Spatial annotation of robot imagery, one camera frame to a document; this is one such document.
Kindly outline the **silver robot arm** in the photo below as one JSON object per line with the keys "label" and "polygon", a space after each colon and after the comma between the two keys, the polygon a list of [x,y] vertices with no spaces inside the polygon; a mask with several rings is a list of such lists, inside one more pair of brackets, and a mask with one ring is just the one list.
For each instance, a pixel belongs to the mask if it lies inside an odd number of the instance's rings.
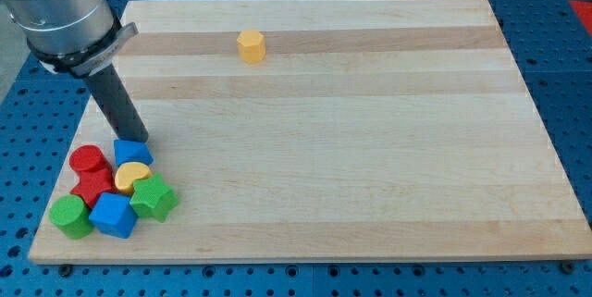
{"label": "silver robot arm", "polygon": [[138,33],[123,26],[107,0],[2,0],[27,44],[52,72],[92,76]]}

